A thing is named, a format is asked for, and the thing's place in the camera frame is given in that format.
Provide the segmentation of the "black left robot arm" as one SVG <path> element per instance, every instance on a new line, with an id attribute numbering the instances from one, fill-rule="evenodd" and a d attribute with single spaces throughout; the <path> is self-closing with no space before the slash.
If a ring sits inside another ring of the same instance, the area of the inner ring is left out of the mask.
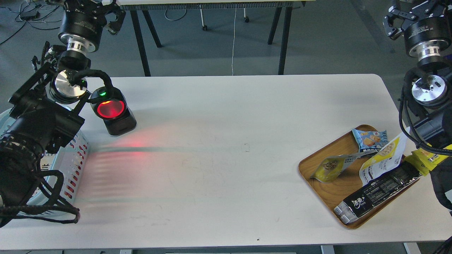
<path id="1" fill-rule="evenodd" d="M 90 103 L 110 125 L 131 120 L 125 98 L 104 71 L 92 69 L 87 53 L 98 50 L 103 29 L 117 34 L 125 11 L 112 0 L 50 0 L 64 16 L 58 38 L 62 45 L 45 44 L 34 74 L 11 96 L 13 124 L 1 134 L 1 226 L 14 219 L 36 219 L 50 211 L 74 215 L 61 224 L 77 223 L 79 209 L 61 194 L 64 175 L 43 171 L 46 152 L 58 153 L 84 124 L 79 114 Z"/>

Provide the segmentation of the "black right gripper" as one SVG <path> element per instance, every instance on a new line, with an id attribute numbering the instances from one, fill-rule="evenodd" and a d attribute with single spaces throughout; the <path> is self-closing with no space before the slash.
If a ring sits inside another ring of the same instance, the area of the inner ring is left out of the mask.
<path id="1" fill-rule="evenodd" d="M 451 45 L 450 0 L 392 0 L 383 18 L 389 39 L 404 37 L 408 56 L 438 56 Z"/>

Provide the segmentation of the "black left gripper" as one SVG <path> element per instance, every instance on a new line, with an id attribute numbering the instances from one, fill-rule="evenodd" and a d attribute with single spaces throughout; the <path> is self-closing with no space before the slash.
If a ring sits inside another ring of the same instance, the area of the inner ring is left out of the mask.
<path id="1" fill-rule="evenodd" d="M 116 35 L 126 16 L 124 10 L 117 9 L 116 0 L 106 5 L 94 0 L 63 0 L 61 5 L 65 12 L 58 38 L 68 50 L 79 53 L 97 51 L 103 30 Z M 115 15 L 114 21 L 107 21 L 110 13 Z"/>

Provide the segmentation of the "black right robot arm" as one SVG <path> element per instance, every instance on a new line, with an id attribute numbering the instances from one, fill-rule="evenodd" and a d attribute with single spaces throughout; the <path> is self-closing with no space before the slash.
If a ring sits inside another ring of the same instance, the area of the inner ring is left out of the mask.
<path id="1" fill-rule="evenodd" d="M 451 46 L 451 1 L 409 3 L 393 0 L 383 18 L 386 36 L 402 36 L 407 56 L 417 59 L 404 77 L 399 122 L 405 115 L 405 135 L 425 154 L 436 198 L 451 210 L 451 59 L 441 55 Z"/>

